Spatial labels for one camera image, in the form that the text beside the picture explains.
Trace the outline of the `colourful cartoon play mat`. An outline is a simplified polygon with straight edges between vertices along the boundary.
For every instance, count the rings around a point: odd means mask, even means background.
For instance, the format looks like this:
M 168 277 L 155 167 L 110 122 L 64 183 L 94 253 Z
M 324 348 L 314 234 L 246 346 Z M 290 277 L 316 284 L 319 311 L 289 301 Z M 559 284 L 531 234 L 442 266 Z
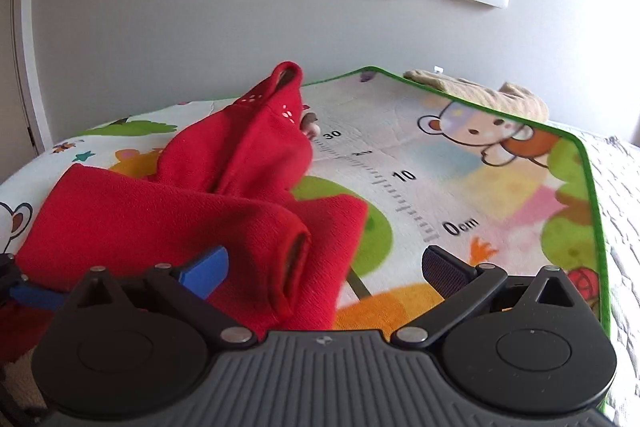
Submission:
M 409 425 L 435 364 L 475 402 L 525 418 L 601 400 L 606 340 L 598 202 L 574 135 L 477 107 L 379 69 L 300 85 L 312 156 L 298 200 L 352 195 L 367 206 L 329 329 L 271 329 L 250 348 L 212 348 L 160 309 L 145 280 L 90 268 L 68 293 L 32 283 L 1 248 L 1 410 L 19 426 L 50 410 L 78 425 L 157 412 L 210 379 L 214 418 L 293 414 L 299 425 Z M 197 101 L 91 128 L 80 153 L 127 176 L 236 101 Z M 393 345 L 399 327 L 442 302 L 424 279 L 437 245 L 506 285 L 426 349 Z

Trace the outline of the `white quilted mattress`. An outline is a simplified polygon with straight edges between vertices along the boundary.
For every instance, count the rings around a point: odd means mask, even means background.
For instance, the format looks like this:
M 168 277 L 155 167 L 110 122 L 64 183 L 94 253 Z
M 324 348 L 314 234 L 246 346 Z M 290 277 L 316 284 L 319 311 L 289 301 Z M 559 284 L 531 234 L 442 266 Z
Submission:
M 568 124 L 554 127 L 585 145 L 605 241 L 610 292 L 610 338 L 617 372 L 605 415 L 619 426 L 639 424 L 639 147 L 611 133 L 597 134 Z

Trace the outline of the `white door frame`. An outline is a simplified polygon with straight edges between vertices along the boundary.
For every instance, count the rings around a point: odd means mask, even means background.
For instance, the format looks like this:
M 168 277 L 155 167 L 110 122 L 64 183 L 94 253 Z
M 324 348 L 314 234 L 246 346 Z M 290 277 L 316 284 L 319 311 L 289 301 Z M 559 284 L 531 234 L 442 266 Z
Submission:
M 34 149 L 42 154 L 53 140 L 38 78 L 32 0 L 12 0 L 12 9 L 17 78 Z

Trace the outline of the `red fleece garment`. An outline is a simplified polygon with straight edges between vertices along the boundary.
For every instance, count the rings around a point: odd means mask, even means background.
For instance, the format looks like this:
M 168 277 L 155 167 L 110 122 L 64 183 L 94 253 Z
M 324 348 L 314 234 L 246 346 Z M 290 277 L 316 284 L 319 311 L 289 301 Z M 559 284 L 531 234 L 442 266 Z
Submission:
M 229 271 L 214 307 L 257 334 L 329 329 L 368 210 L 352 195 L 293 196 L 312 156 L 302 81 L 296 64 L 279 64 L 176 131 L 137 178 L 80 160 L 99 152 L 88 139 L 32 160 L 1 187 L 2 251 L 65 294 L 95 265 L 138 277 L 222 247 Z

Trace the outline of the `beige folded cloth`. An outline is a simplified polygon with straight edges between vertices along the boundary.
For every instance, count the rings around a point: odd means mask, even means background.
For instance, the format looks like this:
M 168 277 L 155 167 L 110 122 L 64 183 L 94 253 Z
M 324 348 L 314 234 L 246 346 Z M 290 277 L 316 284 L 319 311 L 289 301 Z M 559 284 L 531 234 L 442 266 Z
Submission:
M 515 83 L 505 82 L 499 89 L 492 89 L 464 78 L 450 77 L 443 72 L 427 72 L 422 69 L 408 70 L 404 77 L 501 113 L 538 122 L 547 122 L 550 117 L 549 107 L 542 98 Z

